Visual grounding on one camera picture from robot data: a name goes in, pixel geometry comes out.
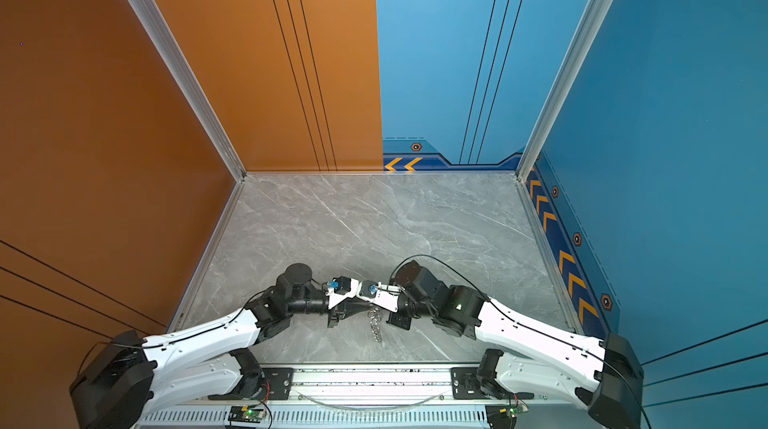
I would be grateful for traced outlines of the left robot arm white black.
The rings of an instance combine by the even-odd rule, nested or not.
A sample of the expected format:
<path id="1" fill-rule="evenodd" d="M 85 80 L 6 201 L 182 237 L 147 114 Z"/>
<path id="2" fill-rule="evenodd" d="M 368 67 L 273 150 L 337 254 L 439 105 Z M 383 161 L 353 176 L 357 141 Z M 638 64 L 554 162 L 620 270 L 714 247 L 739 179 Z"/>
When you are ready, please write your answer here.
<path id="1" fill-rule="evenodd" d="M 78 424 L 131 428 L 146 415 L 197 398 L 250 398 L 263 378 L 253 346 L 286 330 L 296 314 L 327 315 L 334 326 L 351 312 L 367 310 L 380 293 L 378 283 L 346 276 L 315 283 L 311 268 L 297 263 L 219 319 L 155 336 L 124 332 L 70 385 Z"/>

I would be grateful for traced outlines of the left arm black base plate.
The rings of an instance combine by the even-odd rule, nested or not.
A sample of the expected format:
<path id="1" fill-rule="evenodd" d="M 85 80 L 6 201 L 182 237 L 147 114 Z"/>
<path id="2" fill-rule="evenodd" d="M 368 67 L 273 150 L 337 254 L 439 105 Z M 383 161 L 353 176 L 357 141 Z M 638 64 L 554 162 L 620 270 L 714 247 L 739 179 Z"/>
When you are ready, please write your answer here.
<path id="1" fill-rule="evenodd" d="M 245 375 L 234 389 L 225 394 L 209 395 L 209 400 L 286 401 L 289 399 L 294 369 L 262 368 Z"/>

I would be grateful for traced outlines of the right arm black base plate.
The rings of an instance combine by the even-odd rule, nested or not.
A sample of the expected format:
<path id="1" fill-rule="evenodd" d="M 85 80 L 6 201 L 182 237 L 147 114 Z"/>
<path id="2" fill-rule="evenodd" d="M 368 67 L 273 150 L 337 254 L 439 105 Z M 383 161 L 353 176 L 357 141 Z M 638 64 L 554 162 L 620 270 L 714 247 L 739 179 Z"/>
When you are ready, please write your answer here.
<path id="1" fill-rule="evenodd" d="M 495 380 L 478 375 L 477 367 L 453 367 L 449 370 L 451 388 L 455 400 L 522 400 L 529 401 L 535 398 L 532 392 L 512 393 L 504 389 Z"/>

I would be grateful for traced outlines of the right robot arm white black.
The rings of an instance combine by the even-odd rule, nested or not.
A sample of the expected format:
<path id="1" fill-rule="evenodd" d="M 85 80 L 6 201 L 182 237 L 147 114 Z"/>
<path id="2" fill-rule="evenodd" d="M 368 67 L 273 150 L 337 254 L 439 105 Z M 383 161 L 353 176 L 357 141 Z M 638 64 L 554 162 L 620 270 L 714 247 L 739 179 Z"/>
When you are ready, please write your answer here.
<path id="1" fill-rule="evenodd" d="M 393 269 L 399 290 L 396 325 L 429 317 L 444 332 L 520 353 L 575 382 L 569 392 L 590 417 L 607 428 L 651 427 L 642 404 L 644 370 L 631 343 L 610 333 L 600 339 L 566 332 L 520 314 L 481 291 L 467 277 L 448 286 L 415 257 Z"/>

